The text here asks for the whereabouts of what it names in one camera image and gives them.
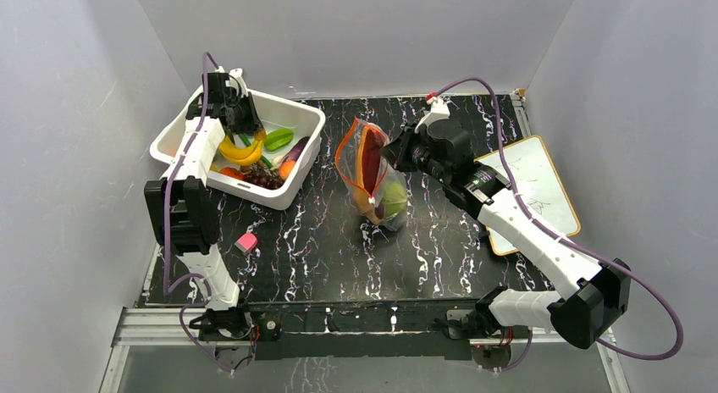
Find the black marble table mat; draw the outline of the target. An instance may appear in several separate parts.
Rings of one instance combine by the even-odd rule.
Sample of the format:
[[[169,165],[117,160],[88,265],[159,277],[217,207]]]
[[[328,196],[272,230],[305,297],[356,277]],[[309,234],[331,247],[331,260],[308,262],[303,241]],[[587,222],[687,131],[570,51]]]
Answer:
[[[545,291],[550,281],[520,253],[496,256],[484,228],[453,206],[440,185],[409,174],[408,217],[386,231],[360,216],[334,166],[354,118],[390,135],[420,119],[420,97],[323,99],[326,117],[315,164],[290,206],[277,211],[211,190],[221,221],[218,248],[251,302],[479,298],[498,285]],[[235,241],[253,233],[244,254]]]

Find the small whiteboard wooden frame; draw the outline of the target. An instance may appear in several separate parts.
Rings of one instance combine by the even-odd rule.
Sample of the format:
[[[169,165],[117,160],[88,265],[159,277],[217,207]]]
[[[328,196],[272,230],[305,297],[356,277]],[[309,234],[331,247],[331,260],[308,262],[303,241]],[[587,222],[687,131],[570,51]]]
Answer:
[[[543,138],[529,136],[505,146],[504,153],[522,200],[532,213],[541,215],[557,231],[578,234],[581,223]]]

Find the white plastic bin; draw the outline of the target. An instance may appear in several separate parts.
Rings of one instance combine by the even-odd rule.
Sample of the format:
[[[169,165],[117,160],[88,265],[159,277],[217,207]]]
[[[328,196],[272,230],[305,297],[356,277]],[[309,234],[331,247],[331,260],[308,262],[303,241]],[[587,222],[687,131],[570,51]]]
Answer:
[[[310,169],[315,164],[321,146],[321,133],[325,124],[322,110],[306,104],[293,102],[263,92],[249,90],[256,105],[259,119],[264,130],[271,134],[287,129],[293,132],[292,141],[271,151],[265,142],[255,143],[251,138],[243,141],[238,135],[225,132],[216,119],[205,118],[204,124],[192,142],[192,148],[185,150],[185,144],[195,132],[200,118],[188,118],[190,106],[199,101],[202,88],[193,93],[190,101],[151,143],[151,157],[168,165],[164,174],[168,176],[180,155],[185,159],[176,180],[184,180],[195,173],[206,187],[261,204],[275,210],[285,210],[294,201]],[[279,164],[271,163],[274,173],[285,172],[282,184],[276,189],[268,189],[252,184],[248,180],[239,180],[234,175],[226,175],[222,169],[257,167],[263,160],[281,158],[300,141],[305,146],[299,152],[292,169],[283,169]]]

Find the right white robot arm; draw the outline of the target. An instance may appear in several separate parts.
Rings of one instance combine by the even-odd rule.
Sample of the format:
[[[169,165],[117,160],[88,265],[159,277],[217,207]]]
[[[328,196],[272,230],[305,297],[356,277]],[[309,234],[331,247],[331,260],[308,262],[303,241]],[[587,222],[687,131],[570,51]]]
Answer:
[[[498,286],[464,317],[440,325],[453,339],[500,336],[513,326],[555,331],[587,349],[627,310],[631,280],[626,264],[599,263],[548,235],[538,218],[520,209],[509,179],[479,162],[468,133],[444,119],[439,127],[409,125],[381,150],[400,172],[419,171],[437,180],[446,198],[467,215],[508,240],[552,283],[552,291],[516,291]]]

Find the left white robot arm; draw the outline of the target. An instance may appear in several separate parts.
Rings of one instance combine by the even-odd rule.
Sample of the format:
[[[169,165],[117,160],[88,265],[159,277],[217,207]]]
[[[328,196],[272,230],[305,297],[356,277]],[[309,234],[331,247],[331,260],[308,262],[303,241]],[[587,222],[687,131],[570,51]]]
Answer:
[[[205,72],[197,94],[179,115],[184,134],[175,155],[162,177],[144,187],[152,229],[163,249],[163,291],[170,294],[182,282],[170,278],[170,262],[178,258],[205,310],[189,327],[209,340],[245,339],[254,327],[218,249],[220,218],[207,185],[220,144],[227,134],[252,121],[251,111],[243,80],[221,68]]]

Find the brown toy kiwi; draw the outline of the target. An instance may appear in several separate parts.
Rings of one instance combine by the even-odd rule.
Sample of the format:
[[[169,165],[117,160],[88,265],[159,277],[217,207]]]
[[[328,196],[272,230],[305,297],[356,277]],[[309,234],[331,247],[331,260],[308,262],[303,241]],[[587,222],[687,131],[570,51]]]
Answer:
[[[372,224],[382,224],[384,210],[381,206],[376,207],[372,204],[362,204],[357,207],[357,210],[361,216]]]

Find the purple toy eggplant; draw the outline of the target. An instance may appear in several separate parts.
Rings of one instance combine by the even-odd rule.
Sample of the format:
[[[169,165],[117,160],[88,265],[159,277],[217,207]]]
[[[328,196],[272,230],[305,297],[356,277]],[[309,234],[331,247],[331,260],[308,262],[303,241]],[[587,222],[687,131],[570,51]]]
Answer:
[[[285,155],[277,156],[273,160],[273,169],[279,169],[282,164],[287,162],[296,162],[309,142],[309,139],[309,136],[302,137]]]

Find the orange toy peach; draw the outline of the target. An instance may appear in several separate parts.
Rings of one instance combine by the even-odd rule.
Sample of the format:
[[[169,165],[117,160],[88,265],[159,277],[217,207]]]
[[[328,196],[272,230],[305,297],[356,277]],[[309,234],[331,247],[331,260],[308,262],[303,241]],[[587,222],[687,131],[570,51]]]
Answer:
[[[295,165],[296,165],[296,161],[294,161],[294,160],[287,160],[287,161],[284,161],[283,163],[281,163],[281,165],[279,166],[279,169],[278,169],[279,178],[282,181],[287,181],[290,174],[292,173]]]

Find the clear orange-zip bag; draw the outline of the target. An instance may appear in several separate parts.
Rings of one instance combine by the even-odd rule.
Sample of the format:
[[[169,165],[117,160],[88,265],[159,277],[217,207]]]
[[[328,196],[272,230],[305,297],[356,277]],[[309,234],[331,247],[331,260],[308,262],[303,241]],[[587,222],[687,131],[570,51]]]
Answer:
[[[355,118],[334,153],[334,165],[351,205],[372,224],[397,231],[406,224],[406,175],[394,169],[381,151],[388,135],[376,124]]]

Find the pink eraser block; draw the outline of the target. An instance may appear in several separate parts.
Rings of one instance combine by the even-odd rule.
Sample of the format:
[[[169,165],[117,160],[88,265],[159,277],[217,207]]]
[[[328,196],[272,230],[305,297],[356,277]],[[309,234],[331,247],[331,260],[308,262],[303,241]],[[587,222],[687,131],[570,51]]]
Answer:
[[[248,254],[257,248],[258,239],[253,233],[241,235],[234,243],[234,246],[242,253]]]

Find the orange toy tomato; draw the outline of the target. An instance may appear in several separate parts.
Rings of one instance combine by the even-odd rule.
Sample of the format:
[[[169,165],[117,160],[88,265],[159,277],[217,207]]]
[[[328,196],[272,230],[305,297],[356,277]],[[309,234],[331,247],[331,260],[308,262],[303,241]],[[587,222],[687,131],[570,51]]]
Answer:
[[[219,170],[220,174],[223,174],[227,177],[230,177],[234,180],[240,180],[243,181],[245,179],[245,176],[242,174],[242,172],[239,169],[231,168],[231,167],[225,167]]]

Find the green toy cabbage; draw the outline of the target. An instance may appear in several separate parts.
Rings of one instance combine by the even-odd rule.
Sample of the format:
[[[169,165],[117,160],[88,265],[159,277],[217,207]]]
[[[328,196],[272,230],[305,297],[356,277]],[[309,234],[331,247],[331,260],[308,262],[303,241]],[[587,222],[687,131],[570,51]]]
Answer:
[[[406,210],[407,192],[402,182],[390,181],[384,186],[381,206],[384,219],[389,219]]]

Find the green toy starfruit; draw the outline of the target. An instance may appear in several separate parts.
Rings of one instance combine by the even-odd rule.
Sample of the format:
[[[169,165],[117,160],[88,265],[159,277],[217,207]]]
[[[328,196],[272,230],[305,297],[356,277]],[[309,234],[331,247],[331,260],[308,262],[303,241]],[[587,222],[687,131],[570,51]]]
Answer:
[[[268,152],[276,152],[287,147],[294,139],[294,131],[290,129],[277,129],[266,135],[264,148]]]

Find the dark red toy grapes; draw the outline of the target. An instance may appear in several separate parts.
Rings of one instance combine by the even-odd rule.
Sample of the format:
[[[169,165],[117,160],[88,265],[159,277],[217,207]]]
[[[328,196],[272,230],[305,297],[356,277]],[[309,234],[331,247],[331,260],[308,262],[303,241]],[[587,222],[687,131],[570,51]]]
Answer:
[[[243,181],[264,189],[277,190],[284,184],[276,171],[271,170],[262,163],[241,166],[240,173]]]

